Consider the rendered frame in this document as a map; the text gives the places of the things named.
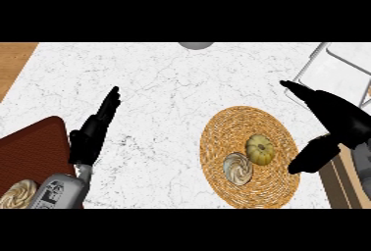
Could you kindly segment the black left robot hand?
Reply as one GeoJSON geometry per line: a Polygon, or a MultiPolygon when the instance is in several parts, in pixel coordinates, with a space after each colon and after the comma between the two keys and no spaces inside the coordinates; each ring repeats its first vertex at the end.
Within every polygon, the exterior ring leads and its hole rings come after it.
{"type": "Polygon", "coordinates": [[[85,120],[79,129],[69,132],[69,164],[91,166],[99,158],[110,120],[119,105],[118,87],[103,100],[99,111],[85,120]]]}

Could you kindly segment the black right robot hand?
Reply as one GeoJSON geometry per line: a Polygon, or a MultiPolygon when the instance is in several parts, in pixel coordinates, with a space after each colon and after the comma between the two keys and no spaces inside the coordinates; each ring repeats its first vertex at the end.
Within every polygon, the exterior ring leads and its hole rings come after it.
{"type": "Polygon", "coordinates": [[[288,172],[314,173],[338,154],[338,145],[354,149],[371,139],[371,116],[342,98],[323,90],[313,90],[301,84],[282,80],[288,88],[304,101],[328,134],[311,139],[288,165],[288,172]]]}

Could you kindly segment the dark red rectangular placemat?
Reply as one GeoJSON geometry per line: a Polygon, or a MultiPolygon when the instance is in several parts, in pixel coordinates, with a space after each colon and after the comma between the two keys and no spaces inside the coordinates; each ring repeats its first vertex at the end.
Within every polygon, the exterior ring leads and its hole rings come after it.
{"type": "Polygon", "coordinates": [[[29,179],[39,188],[54,174],[75,176],[67,163],[65,124],[51,116],[0,139],[0,197],[11,185],[29,179]]]}

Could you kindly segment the yellow-green squash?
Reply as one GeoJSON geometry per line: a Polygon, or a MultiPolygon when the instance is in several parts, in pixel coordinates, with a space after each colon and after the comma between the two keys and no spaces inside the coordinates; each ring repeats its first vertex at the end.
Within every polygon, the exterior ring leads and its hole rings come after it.
{"type": "Polygon", "coordinates": [[[266,166],[274,156],[271,143],[266,136],[254,134],[245,144],[249,161],[260,166],[266,166]]]}

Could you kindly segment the round woven wicker placemat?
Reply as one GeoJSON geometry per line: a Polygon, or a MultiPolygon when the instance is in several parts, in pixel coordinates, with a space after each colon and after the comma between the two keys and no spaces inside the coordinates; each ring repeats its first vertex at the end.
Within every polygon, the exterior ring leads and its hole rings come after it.
{"type": "Polygon", "coordinates": [[[199,137],[199,163],[206,182],[236,208],[279,208],[297,190],[288,172],[297,156],[291,134],[263,110],[234,106],[209,119],[199,137]]]}

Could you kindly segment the tan wooden cabinet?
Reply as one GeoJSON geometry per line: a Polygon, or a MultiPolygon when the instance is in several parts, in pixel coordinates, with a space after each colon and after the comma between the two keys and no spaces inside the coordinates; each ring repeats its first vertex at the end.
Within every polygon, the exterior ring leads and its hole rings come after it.
{"type": "Polygon", "coordinates": [[[350,150],[338,145],[339,152],[319,170],[319,176],[332,209],[371,209],[351,161],[350,150]]]}

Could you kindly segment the cream swirl cupcake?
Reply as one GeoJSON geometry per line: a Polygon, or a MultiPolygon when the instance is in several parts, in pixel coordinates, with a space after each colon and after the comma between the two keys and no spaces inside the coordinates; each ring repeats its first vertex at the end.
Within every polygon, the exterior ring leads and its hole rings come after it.
{"type": "Polygon", "coordinates": [[[11,185],[0,197],[0,209],[26,209],[35,193],[35,182],[29,179],[20,180],[11,185]]]}
{"type": "Polygon", "coordinates": [[[252,164],[246,156],[239,153],[230,153],[223,161],[223,173],[226,179],[234,185],[245,185],[252,178],[252,164]]]}

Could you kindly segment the brown wooden board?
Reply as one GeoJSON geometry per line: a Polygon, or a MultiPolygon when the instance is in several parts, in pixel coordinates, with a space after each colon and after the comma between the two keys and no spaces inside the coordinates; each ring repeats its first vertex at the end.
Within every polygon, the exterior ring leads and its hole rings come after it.
{"type": "Polygon", "coordinates": [[[0,42],[0,102],[36,49],[36,42],[0,42]]]}

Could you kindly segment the grey round object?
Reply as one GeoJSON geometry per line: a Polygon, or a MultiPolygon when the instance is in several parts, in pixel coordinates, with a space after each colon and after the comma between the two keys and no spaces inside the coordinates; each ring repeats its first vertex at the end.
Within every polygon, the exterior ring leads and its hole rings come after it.
{"type": "Polygon", "coordinates": [[[180,42],[183,48],[189,50],[200,50],[209,47],[212,42],[180,42]]]}

